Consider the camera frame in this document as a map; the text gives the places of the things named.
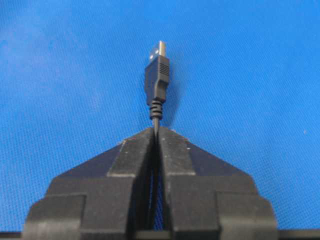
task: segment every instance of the black cable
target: black cable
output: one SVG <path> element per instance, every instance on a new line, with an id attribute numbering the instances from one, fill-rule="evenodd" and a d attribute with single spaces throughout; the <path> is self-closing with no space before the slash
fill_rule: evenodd
<path id="1" fill-rule="evenodd" d="M 158 132 L 159 121 L 162 119 L 162 105 L 166 101 L 166 90 L 169 84 L 169 59 L 166 56 L 166 45 L 163 41 L 153 47 L 149 54 L 149 64 L 145 68 L 144 91 L 146 93 L 146 103 L 150 109 L 150 119 L 154 128 L 154 144 L 153 148 L 156 152 L 153 156 L 158 156 Z M 147 227 L 152 229 L 155 222 L 157 209 L 158 186 L 159 186 L 159 170 L 160 159 L 153 159 L 152 163 L 152 195 L 151 204 L 148 213 Z"/>

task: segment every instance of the clamp jaw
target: clamp jaw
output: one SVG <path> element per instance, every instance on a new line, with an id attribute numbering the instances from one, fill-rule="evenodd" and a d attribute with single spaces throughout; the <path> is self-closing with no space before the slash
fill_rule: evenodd
<path id="1" fill-rule="evenodd" d="M 152 165 L 165 231 L 147 229 Z M 243 171 L 160 127 L 54 178 L 26 218 L 24 240 L 277 240 L 270 203 Z"/>

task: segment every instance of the blue cloth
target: blue cloth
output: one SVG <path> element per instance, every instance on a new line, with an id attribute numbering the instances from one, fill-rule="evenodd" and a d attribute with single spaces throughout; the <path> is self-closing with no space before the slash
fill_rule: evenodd
<path id="1" fill-rule="evenodd" d="M 0 231 L 51 179 L 151 125 L 144 68 L 167 43 L 163 126 L 253 176 L 281 229 L 320 227 L 318 1 L 0 1 Z"/>

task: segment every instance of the black plastic connector housing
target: black plastic connector housing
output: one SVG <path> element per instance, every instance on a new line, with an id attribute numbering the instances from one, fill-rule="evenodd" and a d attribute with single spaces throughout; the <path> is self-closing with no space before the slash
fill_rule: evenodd
<path id="1" fill-rule="evenodd" d="M 158 55 L 145 68 L 144 91 L 146 103 L 151 106 L 152 101 L 166 101 L 166 89 L 169 84 L 169 59 Z"/>

